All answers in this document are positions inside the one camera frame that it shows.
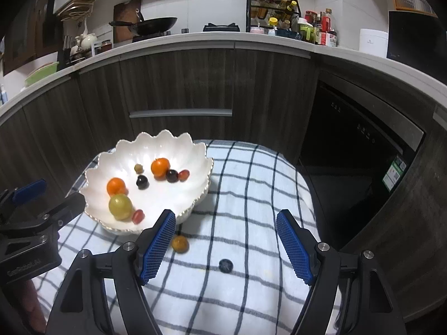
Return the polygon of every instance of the metal screw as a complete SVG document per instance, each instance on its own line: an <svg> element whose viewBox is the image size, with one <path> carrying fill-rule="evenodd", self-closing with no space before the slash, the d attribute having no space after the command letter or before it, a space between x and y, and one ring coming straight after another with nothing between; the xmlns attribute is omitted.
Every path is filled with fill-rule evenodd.
<svg viewBox="0 0 447 335"><path fill-rule="evenodd" d="M324 243L323 241L318 243L318 249L322 252L327 252L329 250L330 246L327 243Z"/></svg>
<svg viewBox="0 0 447 335"><path fill-rule="evenodd" d="M365 250L363 252L363 255L365 256L365 258L367 259L373 259L374 258L374 253L371 252L370 250Z"/></svg>
<svg viewBox="0 0 447 335"><path fill-rule="evenodd" d="M88 249L83 249L79 252L81 258L85 258L89 255L89 250Z"/></svg>
<svg viewBox="0 0 447 335"><path fill-rule="evenodd" d="M133 243L132 241L127 241L126 243L124 243L124 244L122 245L122 248L123 248L124 250L132 250L132 249L135 248L135 243Z"/></svg>

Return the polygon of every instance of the green fruit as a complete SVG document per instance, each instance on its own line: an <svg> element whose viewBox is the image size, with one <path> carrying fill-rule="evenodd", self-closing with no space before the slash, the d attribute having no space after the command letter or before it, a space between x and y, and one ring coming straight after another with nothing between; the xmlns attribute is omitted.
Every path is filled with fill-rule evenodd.
<svg viewBox="0 0 447 335"><path fill-rule="evenodd" d="M132 202L126 194L113 195L109 200L109 210L117 220L126 220L134 212Z"/></svg>

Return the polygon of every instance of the white and black plaid cloth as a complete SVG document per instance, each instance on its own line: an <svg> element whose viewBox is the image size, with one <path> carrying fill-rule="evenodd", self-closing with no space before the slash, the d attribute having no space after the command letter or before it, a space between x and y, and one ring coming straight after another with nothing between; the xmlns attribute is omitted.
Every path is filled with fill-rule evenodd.
<svg viewBox="0 0 447 335"><path fill-rule="evenodd" d="M189 251L169 248L156 278L144 293L163 334L290 334L309 287L293 271L276 235L276 214L289 209L301 227L319 241L309 189L284 157L241 142L207 141L215 160L211 187L191 217L177 227ZM95 158L89 167L97 165ZM84 174L74 184L85 184ZM59 231L62 265L37 277L35 285L46 315L79 250L110 252L135 236L115 236L85 214ZM221 259L232 261L229 274ZM106 292L115 331L126 334L113 280ZM335 334L340 294L327 334Z"/></svg>

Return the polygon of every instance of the table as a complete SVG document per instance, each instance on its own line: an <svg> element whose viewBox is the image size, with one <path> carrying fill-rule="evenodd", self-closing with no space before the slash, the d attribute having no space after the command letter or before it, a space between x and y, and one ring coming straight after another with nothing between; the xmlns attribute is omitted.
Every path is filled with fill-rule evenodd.
<svg viewBox="0 0 447 335"><path fill-rule="evenodd" d="M303 177L282 155L243 142L204 141L215 160L208 195L177 227L189 251L171 247L157 276L143 288L163 334L290 334L308 294L293 271L275 218L289 209L319 241L312 199ZM97 165L97 157L89 167ZM85 184L84 173L71 192ZM64 275L79 250L110 252L136 236L115 236L81 214L60 231L62 264L34 279L48 316ZM231 273L219 271L221 259ZM115 331L126 334L113 280L106 292ZM327 334L335 334L340 293Z"/></svg>

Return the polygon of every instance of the blue gripper pad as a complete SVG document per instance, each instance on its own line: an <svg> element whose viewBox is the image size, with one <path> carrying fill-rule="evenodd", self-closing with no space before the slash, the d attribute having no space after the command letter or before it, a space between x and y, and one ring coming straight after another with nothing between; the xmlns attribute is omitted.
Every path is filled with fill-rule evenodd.
<svg viewBox="0 0 447 335"><path fill-rule="evenodd" d="M45 190L46 181L44 179L35 181L34 183L28 184L23 188L17 189L13 195L13 203L15 206L25 204L28 201L42 195Z"/></svg>
<svg viewBox="0 0 447 335"><path fill-rule="evenodd" d="M305 284L311 284L313 275L310 271L309 254L284 215L284 210L281 210L276 216L276 230L296 276L304 279Z"/></svg>
<svg viewBox="0 0 447 335"><path fill-rule="evenodd" d="M166 250L175 233L175 225L175 214L170 212L144 254L142 271L140 274L140 279L144 283L148 283L149 279L154 278L157 275L158 268L160 268L161 261L163 260Z"/></svg>

